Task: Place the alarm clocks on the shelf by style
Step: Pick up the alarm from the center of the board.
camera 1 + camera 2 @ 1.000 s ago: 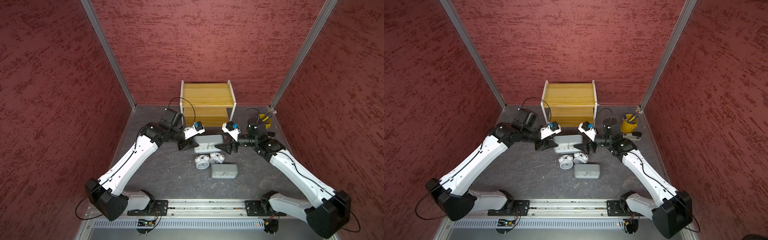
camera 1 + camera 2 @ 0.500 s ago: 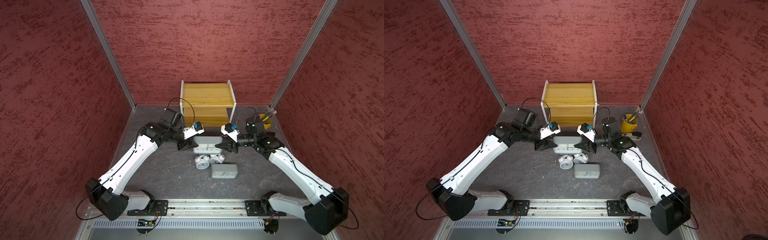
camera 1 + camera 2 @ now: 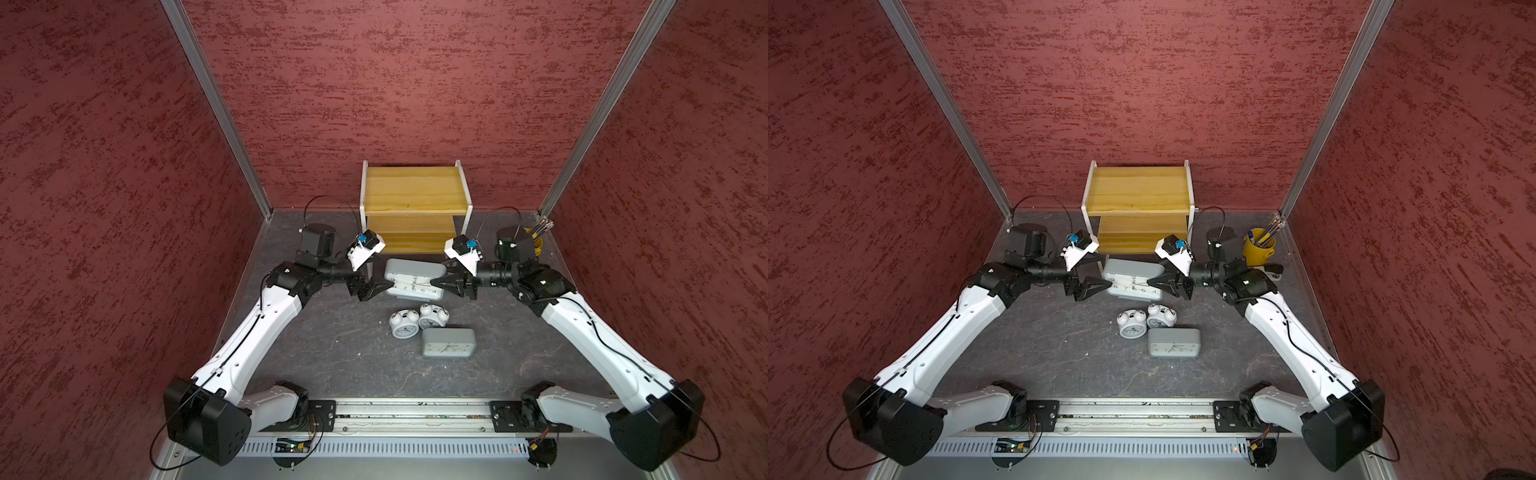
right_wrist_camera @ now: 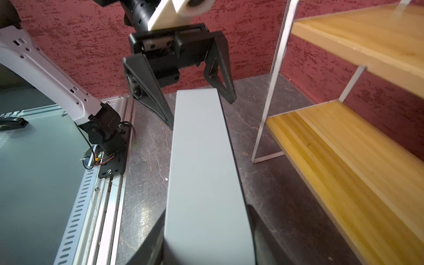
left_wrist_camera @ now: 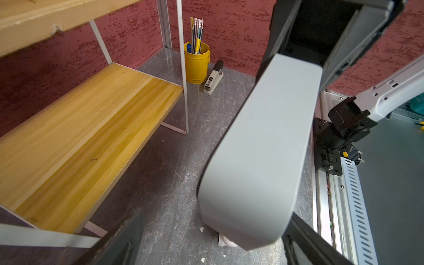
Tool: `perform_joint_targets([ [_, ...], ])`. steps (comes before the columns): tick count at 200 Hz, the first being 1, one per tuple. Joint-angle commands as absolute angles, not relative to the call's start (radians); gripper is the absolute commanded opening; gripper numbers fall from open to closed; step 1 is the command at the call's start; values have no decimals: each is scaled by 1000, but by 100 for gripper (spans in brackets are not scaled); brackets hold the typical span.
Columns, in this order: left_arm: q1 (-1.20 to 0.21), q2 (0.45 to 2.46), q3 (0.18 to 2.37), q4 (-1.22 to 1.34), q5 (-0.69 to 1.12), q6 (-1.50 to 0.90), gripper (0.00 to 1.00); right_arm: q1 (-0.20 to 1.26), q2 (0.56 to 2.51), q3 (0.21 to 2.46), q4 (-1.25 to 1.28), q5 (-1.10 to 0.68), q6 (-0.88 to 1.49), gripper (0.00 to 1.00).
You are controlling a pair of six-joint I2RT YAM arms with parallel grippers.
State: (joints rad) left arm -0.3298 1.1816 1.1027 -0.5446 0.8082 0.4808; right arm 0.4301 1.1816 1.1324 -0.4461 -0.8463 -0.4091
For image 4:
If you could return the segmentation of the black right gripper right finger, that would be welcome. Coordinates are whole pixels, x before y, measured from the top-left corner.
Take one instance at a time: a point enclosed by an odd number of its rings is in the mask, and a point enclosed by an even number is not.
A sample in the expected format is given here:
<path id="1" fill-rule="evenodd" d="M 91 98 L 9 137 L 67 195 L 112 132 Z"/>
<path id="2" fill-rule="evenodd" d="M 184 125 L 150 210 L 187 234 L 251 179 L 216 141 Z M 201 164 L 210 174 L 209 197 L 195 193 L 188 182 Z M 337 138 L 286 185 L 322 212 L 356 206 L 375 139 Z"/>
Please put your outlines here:
<path id="1" fill-rule="evenodd" d="M 257 265 L 293 265 L 270 229 L 250 204 L 247 205 L 249 220 L 254 240 Z"/>

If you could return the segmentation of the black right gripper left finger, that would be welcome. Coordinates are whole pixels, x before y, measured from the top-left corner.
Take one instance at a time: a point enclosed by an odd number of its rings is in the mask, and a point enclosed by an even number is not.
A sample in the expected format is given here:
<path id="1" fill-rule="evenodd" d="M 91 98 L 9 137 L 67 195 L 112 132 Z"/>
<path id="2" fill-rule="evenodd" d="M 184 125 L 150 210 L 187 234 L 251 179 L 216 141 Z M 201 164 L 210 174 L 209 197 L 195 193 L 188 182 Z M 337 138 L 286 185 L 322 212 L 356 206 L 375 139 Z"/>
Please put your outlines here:
<path id="1" fill-rule="evenodd" d="M 127 265 L 163 265 L 165 215 L 164 210 Z"/>

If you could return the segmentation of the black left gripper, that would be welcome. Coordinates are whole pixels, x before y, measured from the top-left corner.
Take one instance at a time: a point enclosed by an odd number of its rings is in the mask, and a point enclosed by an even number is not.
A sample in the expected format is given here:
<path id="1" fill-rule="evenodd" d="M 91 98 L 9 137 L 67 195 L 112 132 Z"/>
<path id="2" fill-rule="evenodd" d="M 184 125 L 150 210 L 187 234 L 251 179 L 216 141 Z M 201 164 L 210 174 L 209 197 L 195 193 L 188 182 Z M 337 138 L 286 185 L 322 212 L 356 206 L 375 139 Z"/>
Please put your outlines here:
<path id="1" fill-rule="evenodd" d="M 228 41 L 223 32 L 211 33 L 204 24 L 186 25 L 133 33 L 129 43 L 135 55 L 123 58 L 123 66 L 130 93 L 170 130 L 174 115 L 161 88 L 177 83 L 180 69 L 205 61 L 204 78 L 228 103 L 235 102 Z"/>

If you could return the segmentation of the grey square alarm clock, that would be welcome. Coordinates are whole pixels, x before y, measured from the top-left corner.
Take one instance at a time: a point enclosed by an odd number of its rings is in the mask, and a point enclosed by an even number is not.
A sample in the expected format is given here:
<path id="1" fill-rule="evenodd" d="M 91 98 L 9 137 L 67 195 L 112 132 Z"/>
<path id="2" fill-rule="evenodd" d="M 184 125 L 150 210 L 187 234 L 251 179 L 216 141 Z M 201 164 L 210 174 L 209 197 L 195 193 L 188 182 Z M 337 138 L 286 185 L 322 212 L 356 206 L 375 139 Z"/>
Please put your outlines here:
<path id="1" fill-rule="evenodd" d="M 178 91 L 165 215 L 166 265 L 253 265 L 254 241 L 214 88 Z"/>

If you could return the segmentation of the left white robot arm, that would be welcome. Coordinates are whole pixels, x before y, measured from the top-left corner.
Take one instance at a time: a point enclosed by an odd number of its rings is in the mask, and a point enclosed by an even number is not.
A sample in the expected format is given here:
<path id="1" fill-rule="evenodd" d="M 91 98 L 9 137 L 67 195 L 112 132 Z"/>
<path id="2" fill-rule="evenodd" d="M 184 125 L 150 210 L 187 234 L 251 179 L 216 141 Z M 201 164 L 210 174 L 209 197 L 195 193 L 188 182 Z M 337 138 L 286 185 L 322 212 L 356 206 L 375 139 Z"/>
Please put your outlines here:
<path id="1" fill-rule="evenodd" d="M 135 30 L 129 37 L 132 54 L 123 59 L 131 95 L 169 128 L 174 116 L 162 88 L 177 83 L 182 68 L 205 64 L 207 82 L 229 103 L 236 100 L 226 37 L 204 24 L 191 24 L 213 5 L 213 1 L 121 1 L 124 22 Z M 34 45 L 10 1 L 1 2 L 1 64 L 58 104 L 105 153 L 126 148 L 120 115 Z"/>

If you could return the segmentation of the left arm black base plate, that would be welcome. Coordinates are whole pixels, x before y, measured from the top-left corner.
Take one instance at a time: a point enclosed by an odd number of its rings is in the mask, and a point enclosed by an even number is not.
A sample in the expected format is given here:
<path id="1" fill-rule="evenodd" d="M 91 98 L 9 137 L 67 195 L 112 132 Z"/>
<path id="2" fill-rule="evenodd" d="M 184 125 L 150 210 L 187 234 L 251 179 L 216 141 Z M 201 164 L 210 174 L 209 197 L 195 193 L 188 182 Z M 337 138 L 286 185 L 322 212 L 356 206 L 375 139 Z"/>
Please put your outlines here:
<path id="1" fill-rule="evenodd" d="M 130 140 L 130 131 L 123 131 L 123 138 L 125 140 L 125 147 L 117 152 L 115 158 L 110 160 L 109 162 L 100 165 L 98 178 L 99 179 L 107 179 L 112 177 L 118 177 L 123 175 L 127 166 L 127 157 L 128 157 L 128 148 L 129 148 L 129 140 Z"/>

